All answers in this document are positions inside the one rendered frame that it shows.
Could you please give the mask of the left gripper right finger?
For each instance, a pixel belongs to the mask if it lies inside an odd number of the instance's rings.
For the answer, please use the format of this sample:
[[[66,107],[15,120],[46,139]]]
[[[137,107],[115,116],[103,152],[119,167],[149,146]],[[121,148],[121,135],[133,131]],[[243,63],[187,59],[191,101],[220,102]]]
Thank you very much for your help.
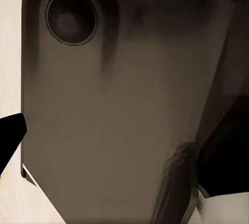
[[[232,131],[249,154],[249,115],[237,113]]]

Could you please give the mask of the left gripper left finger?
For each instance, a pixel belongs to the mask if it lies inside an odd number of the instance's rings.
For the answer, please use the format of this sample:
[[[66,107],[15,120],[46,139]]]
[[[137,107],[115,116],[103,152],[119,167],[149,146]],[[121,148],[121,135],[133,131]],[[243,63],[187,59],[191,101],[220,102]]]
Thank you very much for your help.
[[[0,175],[27,132],[22,113],[0,118]]]

